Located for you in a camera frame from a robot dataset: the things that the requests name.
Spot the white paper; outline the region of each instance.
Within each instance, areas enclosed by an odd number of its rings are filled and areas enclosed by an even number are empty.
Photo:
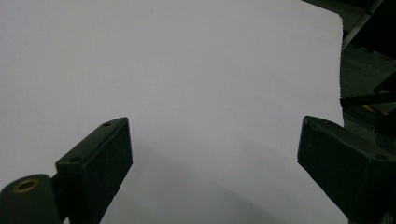
[[[130,119],[102,223],[346,223],[297,163],[305,115],[342,123],[340,18],[301,1],[9,1],[0,186],[56,173]]]

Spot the paper sheet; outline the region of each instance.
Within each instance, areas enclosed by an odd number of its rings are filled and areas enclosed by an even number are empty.
[[[128,117],[102,223],[346,223],[297,164],[342,123],[340,18],[292,0],[26,1],[0,9],[0,186]]]

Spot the screw hole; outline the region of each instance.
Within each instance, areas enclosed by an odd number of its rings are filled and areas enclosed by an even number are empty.
[[[376,155],[375,156],[377,159],[380,159],[380,160],[386,160],[388,157],[386,157],[386,156],[384,156],[384,155]]]
[[[16,184],[14,188],[12,188],[12,192],[14,193],[24,193],[31,189],[34,189],[38,186],[40,181],[38,179],[27,179],[23,180],[20,183]]]
[[[79,160],[81,160],[80,157],[73,157],[72,159],[70,159],[70,162],[78,162]]]

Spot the round hole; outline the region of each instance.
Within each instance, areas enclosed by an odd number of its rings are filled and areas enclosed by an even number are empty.
[[[70,159],[70,162],[78,162],[80,160],[80,157],[73,157],[72,159]]]
[[[12,188],[12,192],[14,193],[24,193],[31,189],[34,189],[38,186],[40,181],[38,179],[27,179],[23,180],[20,183],[16,184],[14,188]]]
[[[375,156],[377,159],[380,159],[380,160],[386,160],[388,157],[386,157],[386,156],[384,156],[384,155],[376,155]]]

